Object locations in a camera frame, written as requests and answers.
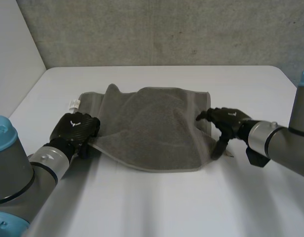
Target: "concrete wall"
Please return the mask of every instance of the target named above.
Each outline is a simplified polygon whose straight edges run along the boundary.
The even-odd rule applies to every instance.
[[[9,117],[45,66],[15,0],[0,0],[0,115]]]
[[[304,70],[304,0],[17,0],[47,68],[272,65]]]

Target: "robotic hand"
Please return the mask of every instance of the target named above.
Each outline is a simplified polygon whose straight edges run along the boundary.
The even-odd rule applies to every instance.
[[[250,131],[260,121],[252,120],[240,110],[229,108],[210,108],[207,111],[202,111],[197,116],[196,121],[201,119],[212,122],[221,132],[221,136],[211,153],[211,159],[217,160],[226,150],[229,140],[237,138],[243,140],[248,146],[246,155],[252,165],[264,167],[269,162],[269,158],[252,150],[248,143]]]
[[[211,153],[211,159],[218,159],[226,150],[230,139],[238,138],[240,127],[244,122],[251,120],[249,116],[237,109],[215,108],[202,111],[196,121],[206,119],[212,122],[221,131],[221,136]]]
[[[237,109],[215,108],[201,112],[196,120],[206,119],[221,131],[211,153],[218,159],[230,139],[243,140],[249,162],[264,167],[273,160],[304,176],[304,73],[298,86],[289,127],[276,122],[256,121]]]

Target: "white table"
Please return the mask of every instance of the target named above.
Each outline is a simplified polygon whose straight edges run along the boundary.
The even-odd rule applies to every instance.
[[[48,142],[69,102],[83,92],[145,86],[209,91],[212,107],[238,108],[287,126],[296,88],[269,66],[91,67],[48,70],[11,116],[27,154]],[[213,136],[219,134],[213,126]],[[269,162],[251,166],[245,144],[235,158],[200,171],[156,174],[106,156],[74,160],[31,225],[39,237],[304,236],[304,178]]]

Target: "gray wall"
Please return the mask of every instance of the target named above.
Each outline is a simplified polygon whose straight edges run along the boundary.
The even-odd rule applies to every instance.
[[[304,70],[304,0],[17,0],[47,68],[273,65]]]

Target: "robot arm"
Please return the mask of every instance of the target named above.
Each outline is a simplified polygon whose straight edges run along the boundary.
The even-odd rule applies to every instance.
[[[211,158],[218,159],[233,138],[243,140],[252,165],[264,167],[273,160],[304,176],[304,73],[298,86],[289,127],[256,121],[237,109],[208,109],[196,120],[206,119],[221,131]]]
[[[90,115],[65,114],[50,142],[27,158],[10,121],[0,116],[0,236],[18,237],[33,221],[74,154],[87,156],[87,142],[100,121]]]

